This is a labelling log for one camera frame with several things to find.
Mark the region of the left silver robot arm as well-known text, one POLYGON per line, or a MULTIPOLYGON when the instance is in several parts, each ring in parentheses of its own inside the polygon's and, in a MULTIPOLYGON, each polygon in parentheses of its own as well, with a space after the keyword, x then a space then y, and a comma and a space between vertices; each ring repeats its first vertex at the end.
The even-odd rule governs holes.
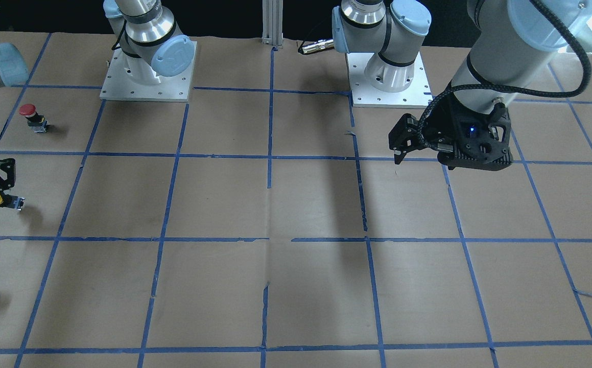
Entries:
MULTIPOLYGON (((389 132, 397 165, 412 151, 431 149, 449 169, 502 170, 513 162, 508 105, 515 96, 569 98, 590 82, 590 61, 576 35, 592 17, 592 1, 468 1, 467 12, 481 35, 420 118, 404 114, 389 132), (529 89, 566 45, 580 60, 580 85, 572 91, 529 89)), ((331 34, 338 52, 370 53, 366 78, 395 93, 410 86, 431 21, 417 1, 342 1, 331 12, 331 34)))

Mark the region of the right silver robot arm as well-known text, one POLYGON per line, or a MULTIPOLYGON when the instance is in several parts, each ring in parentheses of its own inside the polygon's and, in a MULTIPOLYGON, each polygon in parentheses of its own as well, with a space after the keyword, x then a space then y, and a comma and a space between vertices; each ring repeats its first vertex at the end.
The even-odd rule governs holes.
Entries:
MULTIPOLYGON (((104 100, 187 102, 196 43, 181 32, 171 10, 159 1, 105 1, 103 9, 117 39, 103 90, 104 100)), ((15 45, 0 42, 0 88, 29 79, 15 45)), ((15 186, 15 160, 0 160, 0 208, 21 210, 15 186)))

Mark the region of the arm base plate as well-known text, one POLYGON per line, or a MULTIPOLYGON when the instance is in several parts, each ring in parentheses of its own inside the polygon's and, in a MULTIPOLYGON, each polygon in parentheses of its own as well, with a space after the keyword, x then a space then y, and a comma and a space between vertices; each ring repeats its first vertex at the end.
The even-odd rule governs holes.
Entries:
POLYGON ((422 56, 396 67, 374 53, 346 55, 352 103, 356 107, 422 109, 433 100, 422 56))
POLYGON ((193 85, 195 58, 177 76, 156 74, 141 58, 132 58, 121 49, 113 52, 100 99, 123 102, 187 103, 193 85))

